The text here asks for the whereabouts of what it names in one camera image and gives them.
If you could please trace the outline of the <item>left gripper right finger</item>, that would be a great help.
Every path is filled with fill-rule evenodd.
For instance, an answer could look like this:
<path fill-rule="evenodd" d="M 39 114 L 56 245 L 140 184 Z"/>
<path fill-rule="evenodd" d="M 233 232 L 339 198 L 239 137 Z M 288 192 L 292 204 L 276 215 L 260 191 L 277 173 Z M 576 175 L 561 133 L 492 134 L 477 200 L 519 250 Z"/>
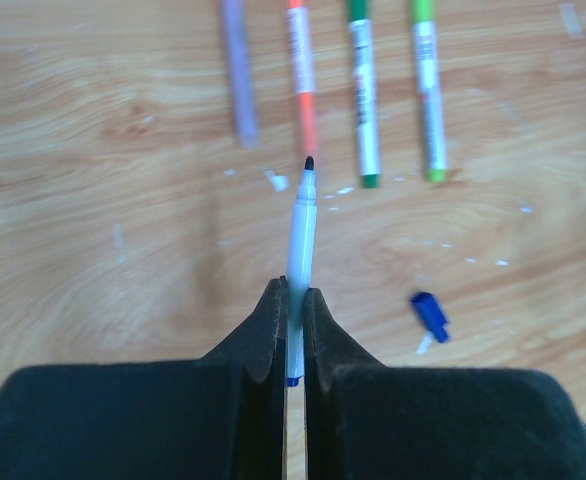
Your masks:
<path fill-rule="evenodd" d="M 571 398 L 537 370 L 389 367 L 304 303 L 311 479 L 586 479 Z"/>

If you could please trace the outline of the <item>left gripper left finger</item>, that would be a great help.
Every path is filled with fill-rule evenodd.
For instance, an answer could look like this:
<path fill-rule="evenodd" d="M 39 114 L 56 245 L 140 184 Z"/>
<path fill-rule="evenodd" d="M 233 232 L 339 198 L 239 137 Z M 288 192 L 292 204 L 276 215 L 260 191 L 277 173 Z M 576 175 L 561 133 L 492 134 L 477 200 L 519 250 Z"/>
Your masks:
<path fill-rule="evenodd" d="M 288 288 L 198 359 L 19 369 L 0 387 L 0 479 L 280 479 Z"/>

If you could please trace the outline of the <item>blue pen cap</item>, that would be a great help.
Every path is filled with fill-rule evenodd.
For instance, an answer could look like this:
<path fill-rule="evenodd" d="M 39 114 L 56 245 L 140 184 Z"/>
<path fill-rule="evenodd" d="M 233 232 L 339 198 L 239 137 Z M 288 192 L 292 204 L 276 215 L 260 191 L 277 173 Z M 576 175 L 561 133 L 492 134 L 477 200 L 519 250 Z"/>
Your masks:
<path fill-rule="evenodd" d="M 410 302 L 423 326 L 435 340 L 439 343 L 448 342 L 448 318 L 437 297 L 430 292 L 419 291 L 411 297 Z"/>

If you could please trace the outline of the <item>white grey pen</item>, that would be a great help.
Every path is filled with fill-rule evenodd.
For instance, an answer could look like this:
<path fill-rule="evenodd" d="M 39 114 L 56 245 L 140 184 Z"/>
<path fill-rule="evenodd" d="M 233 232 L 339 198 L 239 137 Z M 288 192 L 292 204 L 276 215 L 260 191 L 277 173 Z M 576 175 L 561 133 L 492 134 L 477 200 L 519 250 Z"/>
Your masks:
<path fill-rule="evenodd" d="M 287 322 L 287 386 L 295 387 L 304 376 L 302 307 L 312 278 L 317 225 L 315 161 L 305 159 L 292 212 L 286 280 L 289 291 Z"/>

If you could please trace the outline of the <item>purple pen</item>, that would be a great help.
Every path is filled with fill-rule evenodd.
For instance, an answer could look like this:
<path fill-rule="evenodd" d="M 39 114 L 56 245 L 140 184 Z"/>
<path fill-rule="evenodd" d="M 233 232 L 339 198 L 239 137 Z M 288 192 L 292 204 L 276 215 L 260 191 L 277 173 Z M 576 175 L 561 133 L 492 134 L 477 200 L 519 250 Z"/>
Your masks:
<path fill-rule="evenodd" d="M 245 29 L 244 2 L 223 0 L 221 13 L 236 134 L 242 148 L 254 149 L 259 143 L 259 122 Z"/>

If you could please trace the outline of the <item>white pen green tip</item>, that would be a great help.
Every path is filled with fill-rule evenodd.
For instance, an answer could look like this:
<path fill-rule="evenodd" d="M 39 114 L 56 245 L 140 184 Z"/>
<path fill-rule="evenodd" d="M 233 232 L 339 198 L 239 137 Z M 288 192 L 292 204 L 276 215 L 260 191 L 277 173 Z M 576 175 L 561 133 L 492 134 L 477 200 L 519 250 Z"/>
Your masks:
<path fill-rule="evenodd" d="M 369 18 L 368 2 L 349 1 L 348 17 L 354 60 L 360 177 L 365 189 L 374 189 L 380 185 L 381 157 L 372 23 Z"/>

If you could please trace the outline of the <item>light green pen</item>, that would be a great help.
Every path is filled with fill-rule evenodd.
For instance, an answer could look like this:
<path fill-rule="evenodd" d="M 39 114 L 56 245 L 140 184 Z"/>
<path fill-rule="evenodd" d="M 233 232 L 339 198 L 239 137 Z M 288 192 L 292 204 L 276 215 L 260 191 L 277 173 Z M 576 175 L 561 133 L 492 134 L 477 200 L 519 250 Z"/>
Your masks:
<path fill-rule="evenodd" d="M 416 84 L 422 103 L 426 178 L 432 183 L 446 181 L 448 170 L 444 110 L 439 77 L 435 3 L 411 2 Z"/>

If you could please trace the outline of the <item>orange pen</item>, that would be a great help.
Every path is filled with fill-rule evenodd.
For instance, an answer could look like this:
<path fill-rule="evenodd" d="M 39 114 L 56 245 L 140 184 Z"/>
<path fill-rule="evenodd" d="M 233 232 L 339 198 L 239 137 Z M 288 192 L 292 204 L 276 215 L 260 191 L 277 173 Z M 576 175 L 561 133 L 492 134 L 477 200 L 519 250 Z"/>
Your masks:
<path fill-rule="evenodd" d="M 287 22 L 291 62 L 300 110 L 300 131 L 304 154 L 318 155 L 315 118 L 315 73 L 309 13 L 304 1 L 287 2 Z"/>

